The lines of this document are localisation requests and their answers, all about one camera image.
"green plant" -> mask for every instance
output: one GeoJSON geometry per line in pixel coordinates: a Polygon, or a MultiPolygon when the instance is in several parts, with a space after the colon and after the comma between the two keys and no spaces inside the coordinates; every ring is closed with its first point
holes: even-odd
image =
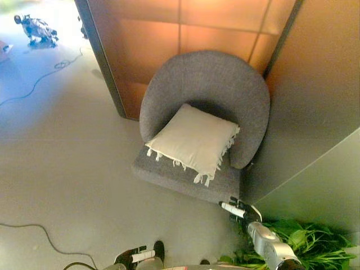
{"type": "MultiPolygon", "coordinates": [[[[295,255],[307,270],[346,270],[355,255],[348,254],[345,248],[353,245],[341,234],[316,223],[300,224],[295,220],[279,220],[263,223],[281,239],[289,244],[295,255]]],[[[239,226],[239,234],[247,239],[248,247],[234,252],[234,257],[222,256],[220,261],[256,270],[266,270],[267,265],[253,248],[251,238],[239,226]]]]}

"gray armchair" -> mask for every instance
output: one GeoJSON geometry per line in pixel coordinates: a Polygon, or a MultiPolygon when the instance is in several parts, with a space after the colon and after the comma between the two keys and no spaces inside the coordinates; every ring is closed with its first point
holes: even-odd
{"type": "Polygon", "coordinates": [[[146,156],[146,146],[133,163],[134,173],[153,184],[214,203],[241,197],[241,169],[254,157],[268,123],[269,93],[264,79],[245,61],[226,53],[198,51],[174,56],[157,71],[143,98],[140,133],[144,142],[161,131],[183,103],[241,128],[210,186],[194,184],[194,170],[184,172],[165,156],[159,162],[146,156]]]}

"floor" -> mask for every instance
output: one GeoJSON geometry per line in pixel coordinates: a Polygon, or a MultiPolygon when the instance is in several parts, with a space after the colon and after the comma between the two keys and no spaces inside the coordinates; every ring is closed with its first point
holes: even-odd
{"type": "MultiPolygon", "coordinates": [[[[56,48],[31,49],[14,13],[0,14],[8,26],[1,39],[13,44],[0,63],[0,103],[29,93],[79,48],[83,56],[40,80],[29,97],[0,106],[0,223],[42,224],[59,250],[89,253],[98,269],[158,239],[167,267],[231,254],[237,228],[218,205],[133,176],[131,163],[142,146],[138,122],[116,112],[74,2],[42,1],[17,11],[42,16],[60,40],[56,48]]],[[[38,227],[0,226],[0,243],[0,269],[91,264],[86,256],[55,252],[38,227]]]]}

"black cable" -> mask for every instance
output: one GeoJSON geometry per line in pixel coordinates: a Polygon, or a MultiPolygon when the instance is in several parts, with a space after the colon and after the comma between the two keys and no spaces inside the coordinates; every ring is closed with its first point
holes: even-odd
{"type": "Polygon", "coordinates": [[[87,256],[87,257],[89,257],[89,258],[91,259],[91,261],[92,261],[92,263],[93,263],[93,265],[94,265],[94,267],[95,267],[95,268],[92,268],[92,267],[91,267],[91,268],[92,268],[93,270],[97,270],[96,264],[95,264],[95,262],[94,262],[94,259],[91,257],[91,255],[86,254],[86,253],[80,253],[80,252],[63,252],[63,251],[57,249],[57,248],[55,247],[55,245],[52,243],[52,241],[51,241],[51,239],[50,239],[50,237],[49,237],[49,234],[48,234],[47,230],[46,230],[45,227],[42,226],[41,224],[9,225],[9,224],[5,224],[5,223],[0,223],[0,226],[9,227],[9,228],[39,227],[39,228],[41,228],[41,229],[45,232],[46,237],[47,237],[47,240],[49,241],[50,245],[52,246],[52,248],[53,248],[56,252],[58,252],[58,253],[60,253],[60,254],[63,254],[63,255],[82,255],[82,256],[87,256]]]}
{"type": "Polygon", "coordinates": [[[79,263],[79,262],[75,262],[75,263],[70,263],[69,265],[67,265],[64,270],[67,270],[68,268],[70,268],[71,266],[85,266],[87,268],[90,268],[91,270],[96,270],[95,268],[91,267],[90,265],[86,264],[86,263],[79,263]]]}
{"type": "Polygon", "coordinates": [[[57,63],[54,65],[54,71],[52,72],[49,72],[45,75],[42,75],[39,79],[37,79],[37,81],[34,83],[33,85],[33,89],[31,89],[31,91],[29,93],[27,93],[26,95],[24,96],[21,96],[21,97],[12,97],[12,98],[8,98],[7,100],[3,101],[0,103],[0,107],[2,105],[4,105],[5,103],[8,103],[9,101],[12,101],[12,100],[22,100],[24,98],[27,98],[28,96],[30,96],[34,91],[35,91],[35,87],[36,85],[45,77],[47,76],[50,76],[51,74],[54,74],[54,73],[57,73],[59,72],[60,70],[66,68],[67,66],[71,65],[73,62],[75,62],[79,57],[83,56],[83,52],[81,51],[81,47],[80,47],[80,54],[77,55],[77,57],[75,57],[75,59],[73,59],[72,61],[69,61],[69,60],[62,60],[61,62],[57,63]]]}

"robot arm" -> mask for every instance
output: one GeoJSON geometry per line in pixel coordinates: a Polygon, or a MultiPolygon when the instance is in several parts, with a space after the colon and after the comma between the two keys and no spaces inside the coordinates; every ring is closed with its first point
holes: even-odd
{"type": "Polygon", "coordinates": [[[230,212],[232,219],[245,223],[256,253],[264,258],[270,270],[305,270],[291,247],[261,224],[262,216],[255,207],[233,197],[230,204],[221,201],[219,205],[230,212]]]}

